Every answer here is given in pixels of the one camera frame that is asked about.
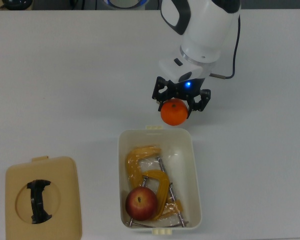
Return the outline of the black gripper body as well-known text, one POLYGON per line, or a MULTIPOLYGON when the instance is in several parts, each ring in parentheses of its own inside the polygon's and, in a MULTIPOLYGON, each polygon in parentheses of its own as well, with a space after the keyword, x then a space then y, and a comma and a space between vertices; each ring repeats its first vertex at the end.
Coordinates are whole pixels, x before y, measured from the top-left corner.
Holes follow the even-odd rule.
POLYGON ((176 83, 169 80, 167 88, 173 95, 173 98, 181 100, 193 99, 200 94, 204 80, 204 78, 194 78, 176 83))

